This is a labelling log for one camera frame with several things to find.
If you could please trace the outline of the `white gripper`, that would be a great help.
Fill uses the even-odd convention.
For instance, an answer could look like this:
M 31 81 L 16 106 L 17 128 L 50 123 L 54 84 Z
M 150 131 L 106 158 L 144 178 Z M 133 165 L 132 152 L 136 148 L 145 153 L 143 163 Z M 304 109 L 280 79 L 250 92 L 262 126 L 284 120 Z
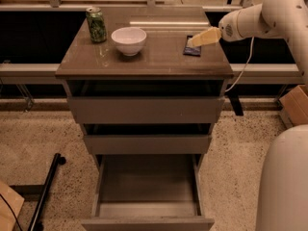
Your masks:
M 226 14 L 218 23 L 217 27 L 211 27 L 194 35 L 188 40 L 189 47 L 198 47 L 216 43 L 223 38 L 226 41 L 238 41 L 242 39 L 238 29 L 238 17 L 240 12 L 233 11 Z

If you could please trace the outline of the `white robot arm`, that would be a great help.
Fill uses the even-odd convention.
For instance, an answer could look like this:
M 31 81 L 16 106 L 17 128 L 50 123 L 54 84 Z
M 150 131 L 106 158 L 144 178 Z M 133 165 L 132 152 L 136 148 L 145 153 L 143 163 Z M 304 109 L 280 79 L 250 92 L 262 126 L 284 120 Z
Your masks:
M 189 47 L 247 38 L 284 39 L 308 82 L 308 10 L 304 0 L 264 0 L 225 15 L 217 27 L 190 38 Z M 256 231 L 308 231 L 308 125 L 281 133 L 266 155 Z

